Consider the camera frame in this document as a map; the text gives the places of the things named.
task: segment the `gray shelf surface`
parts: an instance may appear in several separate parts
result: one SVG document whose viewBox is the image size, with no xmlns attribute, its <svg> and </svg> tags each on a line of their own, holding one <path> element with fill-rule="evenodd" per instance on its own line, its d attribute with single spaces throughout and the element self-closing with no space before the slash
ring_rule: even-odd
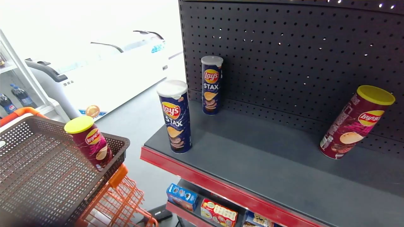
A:
<svg viewBox="0 0 404 227">
<path fill-rule="evenodd" d="M 318 135 L 201 108 L 189 102 L 189 152 L 171 151 L 165 126 L 145 146 L 329 226 L 403 225 L 404 160 L 358 146 L 332 160 Z"/>
</svg>

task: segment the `orange cart handle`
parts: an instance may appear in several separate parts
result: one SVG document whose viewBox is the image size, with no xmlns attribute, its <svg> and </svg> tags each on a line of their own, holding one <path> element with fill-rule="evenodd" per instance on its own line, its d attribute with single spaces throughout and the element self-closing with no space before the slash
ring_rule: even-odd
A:
<svg viewBox="0 0 404 227">
<path fill-rule="evenodd" d="M 7 115 L 3 119 L 0 120 L 0 127 L 3 127 L 10 121 L 14 120 L 17 117 L 21 117 L 24 114 L 31 113 L 34 116 L 42 117 L 42 118 L 47 118 L 44 115 L 42 115 L 38 110 L 32 108 L 32 107 L 23 107 L 20 109 L 15 110 L 11 114 Z"/>
</svg>

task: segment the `white lid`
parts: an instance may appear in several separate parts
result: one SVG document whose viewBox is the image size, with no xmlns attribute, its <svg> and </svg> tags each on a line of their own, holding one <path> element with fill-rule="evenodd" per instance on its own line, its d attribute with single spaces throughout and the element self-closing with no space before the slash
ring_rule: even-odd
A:
<svg viewBox="0 0 404 227">
<path fill-rule="evenodd" d="M 187 83 L 180 80 L 166 80 L 157 85 L 157 94 L 166 98 L 179 99 L 187 91 Z"/>
<path fill-rule="evenodd" d="M 219 56 L 204 56 L 201 59 L 202 64 L 204 65 L 215 65 L 217 67 L 222 66 L 223 58 Z"/>
</svg>

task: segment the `bottle cap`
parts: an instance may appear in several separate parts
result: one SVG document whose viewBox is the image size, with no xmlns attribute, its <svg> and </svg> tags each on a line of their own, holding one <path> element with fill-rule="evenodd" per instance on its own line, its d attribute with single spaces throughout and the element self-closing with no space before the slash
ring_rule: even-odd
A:
<svg viewBox="0 0 404 227">
<path fill-rule="evenodd" d="M 371 85 L 359 86 L 356 92 L 362 98 L 378 105 L 391 105 L 396 101 L 388 91 Z"/>
<path fill-rule="evenodd" d="M 65 131 L 69 134 L 84 132 L 94 124 L 94 120 L 90 116 L 80 116 L 74 118 L 65 124 Z"/>
<path fill-rule="evenodd" d="M 204 56 L 201 59 L 202 64 L 204 65 L 215 65 L 217 67 L 222 66 L 223 64 L 223 58 L 219 57 L 219 56 Z"/>
<path fill-rule="evenodd" d="M 179 99 L 188 91 L 188 85 L 180 80 L 166 80 L 158 84 L 156 90 L 162 97 Z"/>
</svg>

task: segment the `lay's logo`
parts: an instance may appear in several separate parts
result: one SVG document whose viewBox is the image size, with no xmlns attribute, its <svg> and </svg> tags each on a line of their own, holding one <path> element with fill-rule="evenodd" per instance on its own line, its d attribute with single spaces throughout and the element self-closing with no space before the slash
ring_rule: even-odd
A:
<svg viewBox="0 0 404 227">
<path fill-rule="evenodd" d="M 209 84 L 214 84 L 219 79 L 219 72 L 214 69 L 207 69 L 203 73 L 204 79 Z"/>
<path fill-rule="evenodd" d="M 91 130 L 86 136 L 86 143 L 88 145 L 94 145 L 100 141 L 101 134 L 97 128 Z"/>
<path fill-rule="evenodd" d="M 161 106 L 163 108 L 163 112 L 174 120 L 177 119 L 181 114 L 181 108 L 177 105 L 168 102 L 162 102 Z"/>
<path fill-rule="evenodd" d="M 368 112 L 364 112 L 358 117 L 358 121 L 363 126 L 373 126 L 375 125 L 383 115 L 383 110 L 372 110 Z"/>
</svg>

